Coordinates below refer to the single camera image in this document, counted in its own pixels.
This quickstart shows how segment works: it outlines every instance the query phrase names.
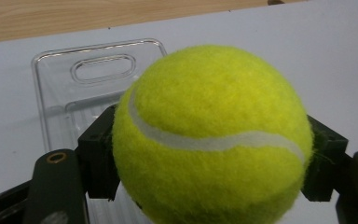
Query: wooden surface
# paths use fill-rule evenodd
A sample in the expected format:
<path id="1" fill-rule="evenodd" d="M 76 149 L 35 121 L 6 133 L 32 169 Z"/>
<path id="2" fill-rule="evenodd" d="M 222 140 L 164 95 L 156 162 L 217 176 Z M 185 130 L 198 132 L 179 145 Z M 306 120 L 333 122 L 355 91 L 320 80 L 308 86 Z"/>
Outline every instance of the wooden surface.
<path id="1" fill-rule="evenodd" d="M 268 0 L 0 0 L 0 41 L 267 5 Z"/>

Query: white tabletop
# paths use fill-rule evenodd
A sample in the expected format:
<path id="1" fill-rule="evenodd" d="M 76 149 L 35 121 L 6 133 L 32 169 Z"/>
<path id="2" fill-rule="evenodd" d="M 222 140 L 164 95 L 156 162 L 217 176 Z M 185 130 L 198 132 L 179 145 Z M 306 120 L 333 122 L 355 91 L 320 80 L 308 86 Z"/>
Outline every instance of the white tabletop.
<path id="1" fill-rule="evenodd" d="M 0 192 L 29 180 L 45 150 L 32 58 L 65 49 L 153 37 L 168 52 L 198 44 L 233 45 L 276 66 L 308 113 L 358 151 L 358 0 L 311 0 L 64 35 L 0 42 Z M 299 195 L 280 223 L 337 223 L 331 203 Z"/>

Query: mounting hole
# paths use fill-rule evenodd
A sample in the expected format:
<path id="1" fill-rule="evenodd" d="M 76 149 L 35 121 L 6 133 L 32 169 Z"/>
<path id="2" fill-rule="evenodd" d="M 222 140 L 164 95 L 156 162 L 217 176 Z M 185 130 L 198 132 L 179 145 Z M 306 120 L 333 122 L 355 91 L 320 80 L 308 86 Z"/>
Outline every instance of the mounting hole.
<path id="1" fill-rule="evenodd" d="M 48 158 L 46 159 L 48 163 L 59 163 L 61 161 L 66 160 L 66 153 L 64 152 L 55 152 L 51 155 L 48 156 Z"/>

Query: transparent plastic box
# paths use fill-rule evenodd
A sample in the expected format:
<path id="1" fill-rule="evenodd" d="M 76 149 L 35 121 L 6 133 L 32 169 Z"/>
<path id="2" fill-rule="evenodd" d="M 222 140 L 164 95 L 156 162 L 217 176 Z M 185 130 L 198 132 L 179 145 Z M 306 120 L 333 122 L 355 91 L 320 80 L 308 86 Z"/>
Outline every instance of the transparent plastic box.
<path id="1" fill-rule="evenodd" d="M 166 51 L 140 39 L 43 52 L 33 59 L 46 152 L 75 149 L 77 138 Z M 88 199 L 90 223 L 151 223 L 120 185 L 113 202 Z"/>

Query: yellow tennis ball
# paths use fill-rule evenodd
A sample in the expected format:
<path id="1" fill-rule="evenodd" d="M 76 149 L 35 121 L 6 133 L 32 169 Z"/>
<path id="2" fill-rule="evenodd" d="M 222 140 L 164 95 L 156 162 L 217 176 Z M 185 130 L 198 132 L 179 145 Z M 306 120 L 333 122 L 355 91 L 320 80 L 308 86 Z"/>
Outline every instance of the yellow tennis ball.
<path id="1" fill-rule="evenodd" d="M 232 47 L 179 50 L 123 95 L 120 179 L 156 223 L 273 223 L 311 156 L 306 111 L 271 65 Z"/>

